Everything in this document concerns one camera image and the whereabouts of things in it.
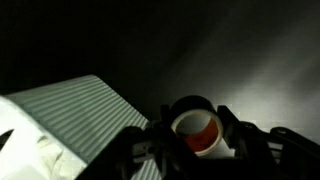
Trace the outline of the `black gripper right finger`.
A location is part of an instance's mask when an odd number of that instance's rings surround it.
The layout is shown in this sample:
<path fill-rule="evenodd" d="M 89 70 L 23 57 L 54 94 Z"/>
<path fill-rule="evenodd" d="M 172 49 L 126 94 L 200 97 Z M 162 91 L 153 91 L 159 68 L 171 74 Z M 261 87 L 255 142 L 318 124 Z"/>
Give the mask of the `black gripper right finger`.
<path fill-rule="evenodd" d="M 223 139 L 235 156 L 244 160 L 248 169 L 243 172 L 252 180 L 276 180 L 277 168 L 265 138 L 253 123 L 241 122 L 224 105 L 217 109 L 223 124 Z"/>

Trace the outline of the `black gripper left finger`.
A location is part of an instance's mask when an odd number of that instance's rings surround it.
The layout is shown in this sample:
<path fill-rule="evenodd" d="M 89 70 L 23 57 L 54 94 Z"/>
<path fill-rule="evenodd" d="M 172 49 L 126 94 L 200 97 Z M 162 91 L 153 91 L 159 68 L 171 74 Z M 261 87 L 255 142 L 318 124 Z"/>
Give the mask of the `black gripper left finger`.
<path fill-rule="evenodd" d="M 160 106 L 160 150 L 156 158 L 162 180 L 185 180 L 185 151 L 182 141 L 171 128 L 170 108 Z"/>

